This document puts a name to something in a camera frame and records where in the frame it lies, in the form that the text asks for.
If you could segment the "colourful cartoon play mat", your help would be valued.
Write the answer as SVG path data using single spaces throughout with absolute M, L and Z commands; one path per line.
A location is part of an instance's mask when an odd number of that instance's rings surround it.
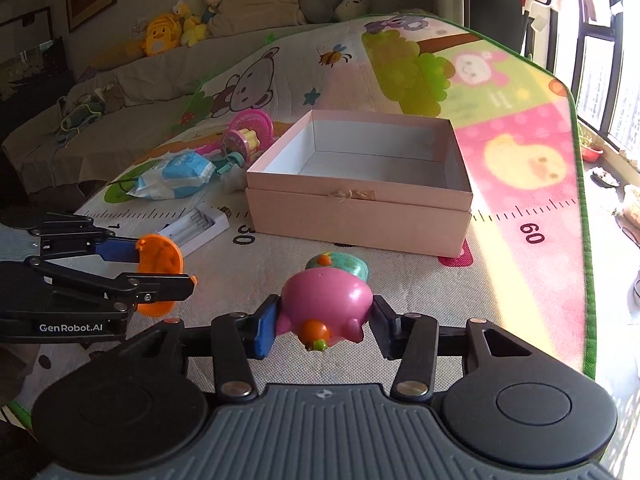
M 127 105 L 72 147 L 104 188 L 79 212 L 141 236 L 199 203 L 228 229 L 186 258 L 188 325 L 250 312 L 315 255 L 348 252 L 372 292 L 444 324 L 488 318 L 596 371 L 588 222 L 574 104 L 561 81 L 437 18 L 390 15 L 276 40 L 209 40 L 116 70 Z M 274 142 L 229 193 L 129 191 L 159 159 L 218 150 L 233 119 Z

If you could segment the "green yarn cloth bundle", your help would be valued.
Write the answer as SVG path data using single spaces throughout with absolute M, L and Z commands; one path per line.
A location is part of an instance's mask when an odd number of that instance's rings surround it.
M 55 131 L 55 141 L 64 148 L 81 130 L 99 120 L 106 111 L 106 102 L 98 94 L 81 96 L 70 108 L 66 108 L 66 99 L 58 99 L 58 108 L 62 120 Z

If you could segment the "pink cardboard box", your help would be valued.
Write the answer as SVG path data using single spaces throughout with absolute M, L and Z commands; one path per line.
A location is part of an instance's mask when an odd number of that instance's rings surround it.
M 258 232 L 457 258 L 473 193 L 447 119 L 312 110 L 246 173 Z

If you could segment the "yellow duck plush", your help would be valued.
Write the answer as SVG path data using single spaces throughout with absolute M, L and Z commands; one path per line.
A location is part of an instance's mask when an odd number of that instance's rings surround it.
M 130 60 L 162 54 L 178 47 L 181 35 L 178 18 L 171 13 L 163 13 L 134 29 L 134 39 L 125 44 L 125 53 Z

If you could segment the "orange plastic toy piece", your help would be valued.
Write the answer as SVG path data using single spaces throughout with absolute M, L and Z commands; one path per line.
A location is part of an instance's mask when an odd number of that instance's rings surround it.
M 170 238 L 160 234 L 146 234 L 137 240 L 139 262 L 137 274 L 163 275 L 157 299 L 148 295 L 138 304 L 138 311 L 150 318 L 168 314 L 177 301 L 188 299 L 198 280 L 184 273 L 180 248 Z

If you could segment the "beige covered sofa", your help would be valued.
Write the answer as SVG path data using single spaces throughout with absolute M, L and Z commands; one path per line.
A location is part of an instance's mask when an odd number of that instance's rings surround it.
M 61 98 L 70 108 L 85 94 L 106 102 L 105 114 L 83 128 L 64 148 L 55 141 L 62 120 L 58 99 L 2 144 L 3 154 L 26 193 L 46 188 L 107 181 L 134 160 L 168 140 L 190 96 L 206 79 L 235 66 L 269 41 L 297 32 L 296 27 L 256 30 L 209 38 L 193 47 L 139 58 L 94 75 Z

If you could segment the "blue white wipes pack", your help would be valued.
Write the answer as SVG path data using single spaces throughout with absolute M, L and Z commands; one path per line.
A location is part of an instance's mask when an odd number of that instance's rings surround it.
M 127 194 L 145 200 L 178 200 L 197 193 L 215 173 L 215 165 L 195 152 L 162 159 L 136 177 Z

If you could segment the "small yellow plush toy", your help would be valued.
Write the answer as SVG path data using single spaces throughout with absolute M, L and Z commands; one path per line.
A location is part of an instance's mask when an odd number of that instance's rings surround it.
M 172 13 L 181 26 L 180 44 L 182 46 L 193 47 L 194 44 L 208 38 L 207 25 L 192 13 L 190 6 L 185 2 L 178 0 L 172 7 Z

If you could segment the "beige pillow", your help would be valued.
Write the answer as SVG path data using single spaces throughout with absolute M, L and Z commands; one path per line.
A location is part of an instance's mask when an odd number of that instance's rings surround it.
M 299 0 L 221 0 L 207 27 L 213 37 L 306 23 Z

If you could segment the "teal toy hammer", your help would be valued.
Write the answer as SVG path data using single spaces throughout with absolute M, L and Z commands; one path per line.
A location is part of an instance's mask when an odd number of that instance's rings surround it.
M 215 167 L 215 174 L 222 178 L 231 171 L 243 170 L 245 167 L 245 159 L 239 152 L 231 152 L 215 158 L 213 165 Z

